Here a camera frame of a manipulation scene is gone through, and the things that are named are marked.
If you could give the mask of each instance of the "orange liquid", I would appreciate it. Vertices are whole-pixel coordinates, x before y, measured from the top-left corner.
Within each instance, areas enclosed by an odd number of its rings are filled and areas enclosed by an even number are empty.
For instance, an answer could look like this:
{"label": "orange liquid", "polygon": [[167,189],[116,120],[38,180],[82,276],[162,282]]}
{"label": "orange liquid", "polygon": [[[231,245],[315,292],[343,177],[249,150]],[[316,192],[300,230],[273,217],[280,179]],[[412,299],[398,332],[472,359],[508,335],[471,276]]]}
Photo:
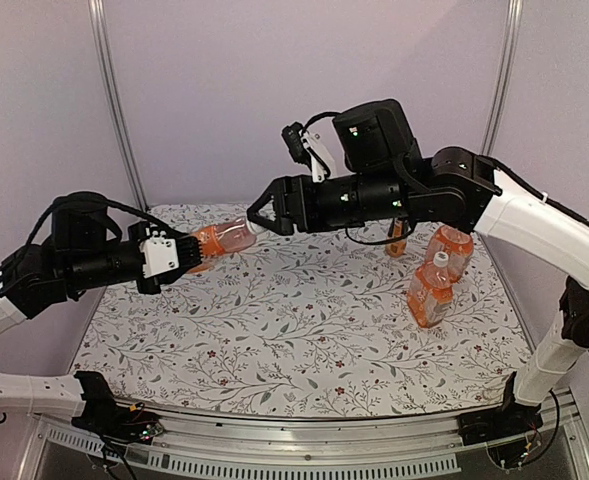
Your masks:
{"label": "orange liquid", "polygon": [[201,253],[205,257],[218,257],[225,254],[225,249],[218,241],[216,227],[217,225],[210,225],[192,234],[200,242]]}
{"label": "orange liquid", "polygon": [[[389,238],[400,237],[403,234],[403,222],[401,220],[394,220],[394,229]],[[399,240],[398,242],[385,245],[385,253],[392,258],[398,258],[405,253],[407,247],[407,240]]]}
{"label": "orange liquid", "polygon": [[[457,283],[463,277],[465,269],[474,253],[474,240],[470,237],[469,241],[465,243],[454,242],[447,238],[443,233],[443,227],[441,227],[430,239],[430,243],[427,246],[425,261],[432,261],[434,259],[434,254],[439,251],[447,253],[450,257],[450,265],[448,266],[450,282]],[[459,261],[459,263],[462,264],[454,266],[457,262],[457,257],[459,260],[462,260],[462,262]]]}
{"label": "orange liquid", "polygon": [[419,327],[429,328],[440,323],[440,320],[433,321],[432,318],[428,317],[428,311],[426,307],[426,301],[428,296],[431,296],[436,300],[438,306],[446,308],[446,306],[452,301],[453,293],[452,288],[435,288],[432,286],[423,276],[425,266],[420,267],[416,271],[416,278],[420,281],[421,287],[418,291],[410,291],[407,294],[407,305],[410,307],[410,311],[418,323]]}

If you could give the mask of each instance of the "metal frame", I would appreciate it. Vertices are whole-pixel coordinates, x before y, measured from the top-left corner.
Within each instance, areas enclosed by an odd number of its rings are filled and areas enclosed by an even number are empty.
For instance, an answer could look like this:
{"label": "metal frame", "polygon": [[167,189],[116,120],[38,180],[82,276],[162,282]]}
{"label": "metal frame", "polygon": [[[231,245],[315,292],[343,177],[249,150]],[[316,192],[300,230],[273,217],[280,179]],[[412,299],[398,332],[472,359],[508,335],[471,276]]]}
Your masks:
{"label": "metal frame", "polygon": [[[581,453],[587,439],[574,399],[568,389],[559,391],[558,397],[561,433],[565,432],[568,443],[574,443],[572,460],[578,478],[589,480],[589,451]],[[552,429],[554,403],[547,399],[541,411],[543,430]],[[332,420],[156,412],[162,416],[166,433],[151,446],[130,445],[128,461],[133,466],[190,478],[355,480],[361,474],[370,480],[429,478],[458,471],[457,454],[485,448],[484,444],[463,446],[456,433],[456,416],[460,413],[456,411]],[[102,447],[96,436],[71,427],[69,422],[42,417],[34,433],[32,453],[26,457],[31,460],[24,461],[28,467],[21,470],[19,480],[35,479],[45,441],[96,457]]]}
{"label": "metal frame", "polygon": [[514,64],[514,55],[516,54],[516,43],[518,40],[518,30],[521,25],[521,12],[523,10],[523,0],[510,0],[507,10],[507,23],[505,24],[505,38],[503,40],[503,53],[501,55],[501,66],[499,68],[498,79],[496,81],[496,90],[494,91],[494,100],[490,110],[490,118],[487,122],[485,135],[483,136],[483,145],[481,146],[482,155],[491,155],[496,142],[498,128],[501,123],[503,107],[507,97],[507,90],[512,65]]}
{"label": "metal frame", "polygon": [[107,36],[107,23],[105,20],[105,11],[103,9],[103,0],[88,1],[101,77],[103,78],[105,95],[110,108],[110,115],[112,117],[112,123],[114,124],[114,133],[116,134],[116,140],[121,152],[125,173],[127,174],[127,180],[129,181],[136,206],[140,210],[147,211],[149,210],[149,205],[145,197],[145,191],[143,190],[143,182],[141,181],[138,167],[136,166],[134,151],[127,131],[121,99],[118,94],[114,65],[112,63],[112,53]]}

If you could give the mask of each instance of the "leaf pattern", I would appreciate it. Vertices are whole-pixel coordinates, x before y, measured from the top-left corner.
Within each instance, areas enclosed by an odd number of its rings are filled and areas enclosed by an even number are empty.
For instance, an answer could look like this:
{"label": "leaf pattern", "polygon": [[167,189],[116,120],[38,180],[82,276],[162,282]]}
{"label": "leaf pattern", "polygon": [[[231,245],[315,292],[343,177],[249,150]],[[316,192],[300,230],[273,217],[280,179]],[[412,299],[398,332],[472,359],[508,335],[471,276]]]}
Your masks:
{"label": "leaf pattern", "polygon": [[[153,214],[194,231],[243,205],[174,205]],[[358,234],[383,238],[383,223]],[[429,413],[500,400],[529,358],[498,275],[476,242],[446,320],[423,330],[406,290],[437,225],[419,225],[397,259],[343,232],[278,237],[185,275],[159,295],[107,289],[74,369],[114,392],[163,404],[260,415]]]}

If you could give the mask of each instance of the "table surface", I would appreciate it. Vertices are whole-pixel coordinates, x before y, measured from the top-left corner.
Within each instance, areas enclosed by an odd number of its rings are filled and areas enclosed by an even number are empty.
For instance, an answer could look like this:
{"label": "table surface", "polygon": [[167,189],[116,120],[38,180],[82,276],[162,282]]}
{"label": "table surface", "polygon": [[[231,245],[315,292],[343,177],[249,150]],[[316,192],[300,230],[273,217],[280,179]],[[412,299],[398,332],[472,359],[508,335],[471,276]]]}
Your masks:
{"label": "table surface", "polygon": [[[155,207],[184,231],[244,206]],[[454,287],[446,319],[424,330],[406,290],[437,228],[422,224],[398,259],[341,232],[278,237],[186,275],[162,294],[109,287],[73,370],[104,374],[115,394],[243,414],[349,417],[498,403],[530,356],[483,244]],[[387,225],[355,233],[384,238]]]}

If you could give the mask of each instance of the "plastic bottle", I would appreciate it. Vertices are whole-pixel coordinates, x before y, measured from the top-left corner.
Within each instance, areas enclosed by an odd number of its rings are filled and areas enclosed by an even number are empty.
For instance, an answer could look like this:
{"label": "plastic bottle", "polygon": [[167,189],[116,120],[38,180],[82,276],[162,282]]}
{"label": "plastic bottle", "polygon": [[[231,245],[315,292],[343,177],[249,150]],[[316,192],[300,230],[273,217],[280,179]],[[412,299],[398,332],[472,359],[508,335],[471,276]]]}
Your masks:
{"label": "plastic bottle", "polygon": [[198,273],[210,269],[216,258],[230,253],[241,252],[256,243],[257,236],[265,229],[239,217],[232,222],[210,225],[192,235],[201,243],[203,263],[190,270]]}
{"label": "plastic bottle", "polygon": [[[387,232],[387,238],[400,237],[403,235],[404,227],[405,222],[400,218],[395,218],[390,225],[389,232]],[[405,248],[407,248],[407,240],[399,240],[385,245],[385,253],[392,258],[398,258],[405,253]]]}
{"label": "plastic bottle", "polygon": [[467,233],[443,225],[427,245],[425,263],[432,261],[436,252],[445,252],[449,255],[450,262],[447,265],[447,270],[450,274],[450,282],[456,283],[470,264],[474,253],[474,240]]}
{"label": "plastic bottle", "polygon": [[436,252],[434,261],[419,267],[414,274],[407,293],[407,305],[419,327],[430,328],[439,324],[452,303],[448,261],[447,253]]}

